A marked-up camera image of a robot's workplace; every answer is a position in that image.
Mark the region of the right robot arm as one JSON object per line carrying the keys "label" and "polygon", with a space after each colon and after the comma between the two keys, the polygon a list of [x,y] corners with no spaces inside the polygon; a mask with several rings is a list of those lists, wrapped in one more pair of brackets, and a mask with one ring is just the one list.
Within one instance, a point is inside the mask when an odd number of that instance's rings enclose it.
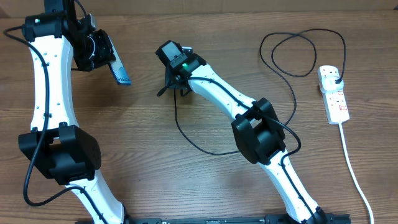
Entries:
{"label": "right robot arm", "polygon": [[166,89],[187,90],[216,105],[231,121],[239,152],[252,164],[262,167],[284,202],[293,223],[326,223],[325,212],[306,191],[290,162],[285,133],[298,136],[281,123],[272,104],[256,101],[224,81],[190,47],[168,40],[155,52],[165,65]]}

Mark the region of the smartphone with blue screen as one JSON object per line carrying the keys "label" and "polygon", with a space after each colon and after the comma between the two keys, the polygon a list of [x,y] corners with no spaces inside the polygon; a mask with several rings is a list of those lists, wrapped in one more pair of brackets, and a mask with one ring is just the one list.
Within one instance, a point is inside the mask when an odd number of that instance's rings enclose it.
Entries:
{"label": "smartphone with blue screen", "polygon": [[121,59],[119,58],[119,55],[115,47],[113,47],[113,54],[115,56],[115,60],[108,63],[108,66],[113,74],[116,83],[118,85],[131,85],[132,81],[129,78],[126,69],[124,68],[124,65]]}

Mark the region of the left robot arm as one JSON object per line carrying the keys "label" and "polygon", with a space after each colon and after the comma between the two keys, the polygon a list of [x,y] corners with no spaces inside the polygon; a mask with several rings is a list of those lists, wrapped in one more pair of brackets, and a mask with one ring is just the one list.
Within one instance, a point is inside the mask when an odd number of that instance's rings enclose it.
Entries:
{"label": "left robot arm", "polygon": [[35,109],[30,132],[18,138],[29,167],[73,192],[94,223],[129,223],[124,205],[109,189],[100,170],[97,140],[76,120],[71,72],[107,65],[116,82],[130,85],[108,34],[93,15],[76,16],[77,1],[45,1],[45,11],[28,16],[22,33],[34,63]]}

